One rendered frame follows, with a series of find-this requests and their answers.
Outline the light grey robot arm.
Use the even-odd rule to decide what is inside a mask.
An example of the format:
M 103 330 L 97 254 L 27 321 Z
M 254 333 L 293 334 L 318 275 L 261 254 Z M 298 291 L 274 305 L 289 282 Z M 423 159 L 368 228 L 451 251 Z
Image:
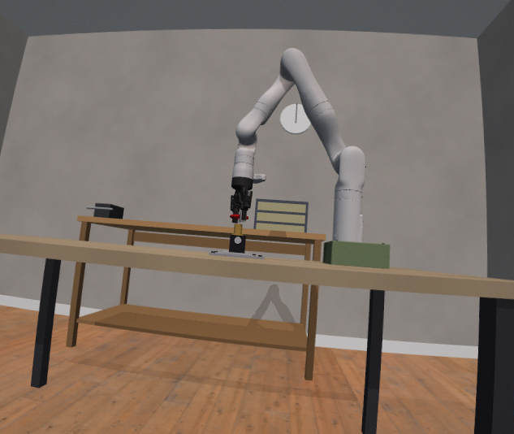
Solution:
M 305 114 L 322 141 L 333 168 L 339 174 L 335 185 L 333 241 L 362 242 L 361 199 L 365 183 L 365 155 L 358 147 L 346 148 L 339 133 L 335 111 L 314 78 L 305 56 L 298 49 L 284 51 L 276 81 L 239 122 L 235 134 L 239 139 L 240 150 L 235 152 L 232 178 L 247 177 L 253 180 L 253 184 L 266 181 L 266 175 L 253 175 L 256 131 L 267 122 L 294 84 L 298 88 Z

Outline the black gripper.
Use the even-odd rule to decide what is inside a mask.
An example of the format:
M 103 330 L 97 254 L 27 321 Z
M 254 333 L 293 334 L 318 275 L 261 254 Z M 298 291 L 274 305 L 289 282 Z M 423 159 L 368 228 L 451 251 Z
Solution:
M 249 190 L 253 188 L 253 180 L 247 177 L 233 177 L 231 187 L 235 189 L 235 194 L 231 195 L 233 215 L 240 212 L 240 222 L 246 222 L 247 210 L 251 207 L 253 191 Z

